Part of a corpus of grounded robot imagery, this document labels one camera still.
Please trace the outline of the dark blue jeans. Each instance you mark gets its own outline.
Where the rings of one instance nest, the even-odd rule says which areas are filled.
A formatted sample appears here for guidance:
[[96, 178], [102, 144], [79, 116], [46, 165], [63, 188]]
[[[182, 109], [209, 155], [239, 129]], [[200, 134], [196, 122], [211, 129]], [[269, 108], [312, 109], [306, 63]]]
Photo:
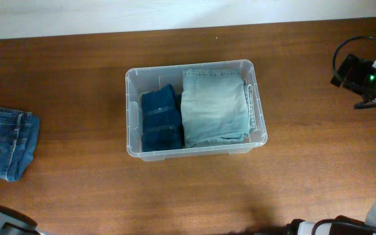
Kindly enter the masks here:
[[18, 181], [33, 161], [40, 120], [31, 112], [0, 107], [0, 179]]

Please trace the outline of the light grey jeans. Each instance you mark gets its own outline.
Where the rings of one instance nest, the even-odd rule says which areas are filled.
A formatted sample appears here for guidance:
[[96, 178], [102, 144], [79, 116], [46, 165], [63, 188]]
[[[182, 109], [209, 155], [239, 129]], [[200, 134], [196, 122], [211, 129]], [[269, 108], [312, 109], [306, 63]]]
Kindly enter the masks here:
[[185, 147], [241, 144], [257, 130], [251, 86], [239, 69], [183, 71]]

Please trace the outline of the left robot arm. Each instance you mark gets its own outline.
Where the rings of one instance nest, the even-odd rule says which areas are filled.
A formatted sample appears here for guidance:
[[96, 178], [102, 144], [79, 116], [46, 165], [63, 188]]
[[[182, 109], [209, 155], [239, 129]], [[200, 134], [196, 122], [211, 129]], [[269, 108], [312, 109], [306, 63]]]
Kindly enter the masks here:
[[0, 205], [0, 235], [44, 235], [37, 222], [16, 210]]

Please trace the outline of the teal cloth bundle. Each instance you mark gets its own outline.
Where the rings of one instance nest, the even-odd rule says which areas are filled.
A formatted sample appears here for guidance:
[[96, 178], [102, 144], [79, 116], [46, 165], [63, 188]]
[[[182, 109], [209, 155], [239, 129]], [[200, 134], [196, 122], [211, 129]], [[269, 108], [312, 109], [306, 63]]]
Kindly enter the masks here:
[[183, 147], [182, 118], [171, 84], [142, 95], [142, 151], [165, 151]]

